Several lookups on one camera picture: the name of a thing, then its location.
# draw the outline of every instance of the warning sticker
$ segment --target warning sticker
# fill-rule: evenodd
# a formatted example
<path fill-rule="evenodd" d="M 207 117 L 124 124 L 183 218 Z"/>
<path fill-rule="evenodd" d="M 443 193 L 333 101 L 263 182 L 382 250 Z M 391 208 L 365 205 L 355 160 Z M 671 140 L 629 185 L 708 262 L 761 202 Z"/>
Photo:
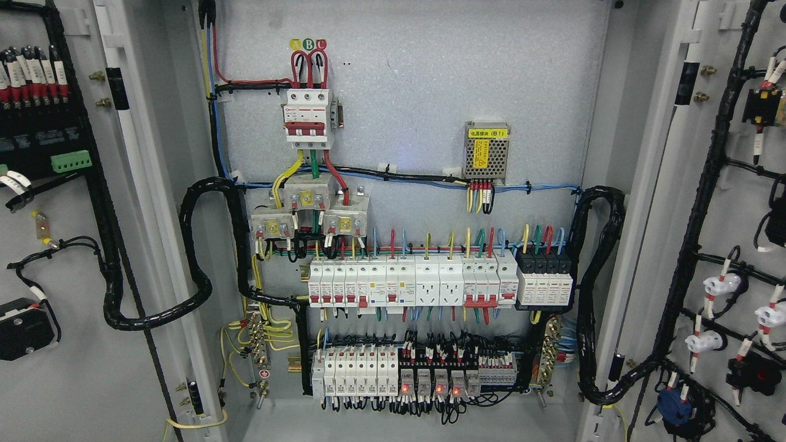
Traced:
<path fill-rule="evenodd" d="M 489 167 L 489 145 L 487 139 L 475 140 L 475 155 L 472 158 L 472 166 L 475 169 L 485 169 Z"/>

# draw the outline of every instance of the green terminal connector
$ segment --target green terminal connector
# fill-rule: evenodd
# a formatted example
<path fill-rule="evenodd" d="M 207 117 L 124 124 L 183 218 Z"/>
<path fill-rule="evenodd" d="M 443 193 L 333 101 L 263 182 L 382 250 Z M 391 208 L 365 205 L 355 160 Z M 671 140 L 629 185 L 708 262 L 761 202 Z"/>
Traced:
<path fill-rule="evenodd" d="M 64 153 L 62 155 L 52 155 L 52 170 L 57 173 L 65 173 L 76 169 L 84 169 L 93 165 L 90 153 L 86 150 Z"/>

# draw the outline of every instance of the red breaker toggle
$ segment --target red breaker toggle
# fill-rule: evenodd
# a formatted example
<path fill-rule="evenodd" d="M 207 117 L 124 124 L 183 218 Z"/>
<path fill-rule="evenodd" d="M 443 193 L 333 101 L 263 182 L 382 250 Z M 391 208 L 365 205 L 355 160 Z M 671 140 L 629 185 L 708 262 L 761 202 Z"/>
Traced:
<path fill-rule="evenodd" d="M 325 135 L 325 124 L 319 122 L 289 121 L 284 124 L 284 127 L 290 135 L 312 137 Z"/>

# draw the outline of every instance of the blue component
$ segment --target blue component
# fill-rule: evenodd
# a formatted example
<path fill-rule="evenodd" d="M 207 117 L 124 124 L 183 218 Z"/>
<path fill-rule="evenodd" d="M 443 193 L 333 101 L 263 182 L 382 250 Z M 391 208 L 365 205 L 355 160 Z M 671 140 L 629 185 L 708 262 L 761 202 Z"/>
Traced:
<path fill-rule="evenodd" d="M 683 425 L 690 420 L 693 405 L 690 402 L 682 402 L 679 390 L 664 389 L 658 393 L 658 411 L 663 416 L 663 420 L 671 425 Z"/>

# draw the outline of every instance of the yellow label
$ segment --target yellow label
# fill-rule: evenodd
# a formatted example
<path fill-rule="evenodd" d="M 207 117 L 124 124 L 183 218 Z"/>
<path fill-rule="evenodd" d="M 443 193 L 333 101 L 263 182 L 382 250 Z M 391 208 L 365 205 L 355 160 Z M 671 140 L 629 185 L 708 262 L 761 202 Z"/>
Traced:
<path fill-rule="evenodd" d="M 312 205 L 314 203 L 314 195 L 310 190 L 300 191 L 300 205 Z"/>
<path fill-rule="evenodd" d="M 496 129 L 470 129 L 468 136 L 470 138 L 507 138 L 508 135 L 507 127 L 499 127 Z"/>
<path fill-rule="evenodd" d="M 339 230 L 342 232 L 352 231 L 352 218 L 339 218 Z"/>
<path fill-rule="evenodd" d="M 278 221 L 275 219 L 270 219 L 265 222 L 265 227 L 267 227 L 267 233 L 273 236 L 278 236 Z"/>
<path fill-rule="evenodd" d="M 472 166 L 475 169 L 489 167 L 489 144 L 488 140 L 475 140 L 475 156 L 472 158 Z"/>

